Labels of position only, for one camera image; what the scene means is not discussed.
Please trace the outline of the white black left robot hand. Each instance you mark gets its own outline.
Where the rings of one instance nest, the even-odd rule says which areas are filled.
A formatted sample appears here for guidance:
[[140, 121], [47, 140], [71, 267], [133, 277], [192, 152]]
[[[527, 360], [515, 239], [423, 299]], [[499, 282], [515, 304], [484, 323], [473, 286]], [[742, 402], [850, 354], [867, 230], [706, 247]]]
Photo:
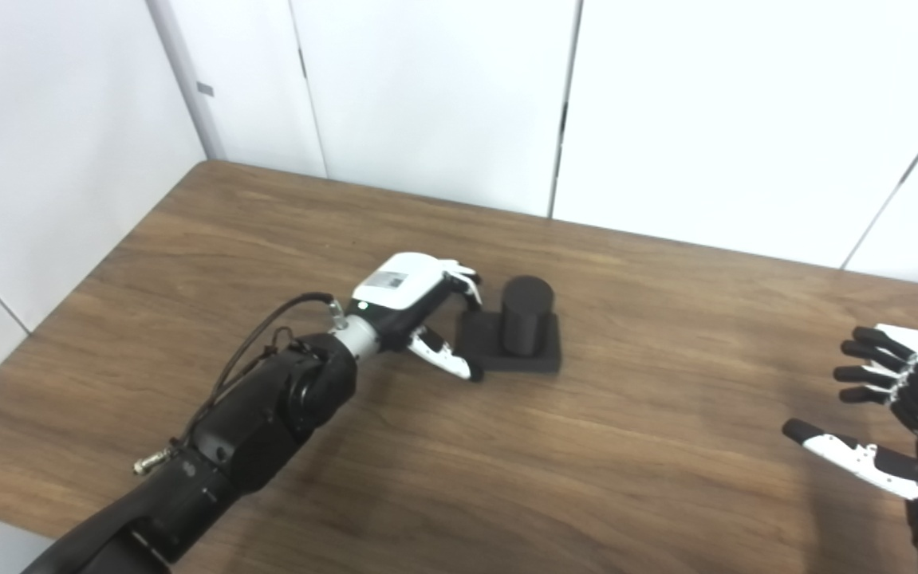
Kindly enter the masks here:
[[455, 259], [398, 252], [353, 290], [345, 324], [333, 335], [357, 363], [382, 352], [410, 350], [463, 380], [479, 382], [481, 367], [459, 356], [427, 320], [451, 295], [462, 295], [469, 310], [481, 310], [479, 273]]

